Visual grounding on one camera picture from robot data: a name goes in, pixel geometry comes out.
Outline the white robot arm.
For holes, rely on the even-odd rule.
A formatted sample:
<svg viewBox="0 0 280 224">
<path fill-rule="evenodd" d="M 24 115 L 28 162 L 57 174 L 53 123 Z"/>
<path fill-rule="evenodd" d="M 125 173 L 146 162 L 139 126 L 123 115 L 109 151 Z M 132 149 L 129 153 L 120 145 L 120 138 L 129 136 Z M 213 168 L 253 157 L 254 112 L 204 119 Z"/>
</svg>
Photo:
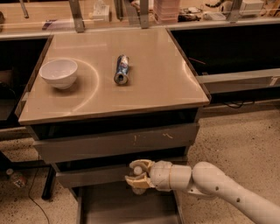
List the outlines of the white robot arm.
<svg viewBox="0 0 280 224">
<path fill-rule="evenodd" d="M 182 191 L 198 198 L 218 197 L 236 207 L 255 224 L 280 224 L 280 206 L 236 183 L 217 166 L 199 162 L 194 167 L 169 161 L 139 159 L 129 164 L 125 181 L 133 189 Z"/>
</svg>

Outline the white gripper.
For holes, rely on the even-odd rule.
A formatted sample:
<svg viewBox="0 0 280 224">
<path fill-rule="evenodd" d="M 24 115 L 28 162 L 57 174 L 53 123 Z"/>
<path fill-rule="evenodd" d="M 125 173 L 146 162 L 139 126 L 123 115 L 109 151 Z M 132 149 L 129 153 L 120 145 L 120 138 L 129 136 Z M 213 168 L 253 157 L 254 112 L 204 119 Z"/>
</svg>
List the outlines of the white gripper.
<svg viewBox="0 0 280 224">
<path fill-rule="evenodd" d="M 158 191 L 186 190 L 192 177 L 192 168 L 187 165 L 172 164 L 167 161 L 154 162 L 149 159 L 134 160 L 129 164 L 133 170 L 141 166 L 144 173 L 139 176 L 126 176 L 128 185 L 134 188 L 156 188 Z"/>
</svg>

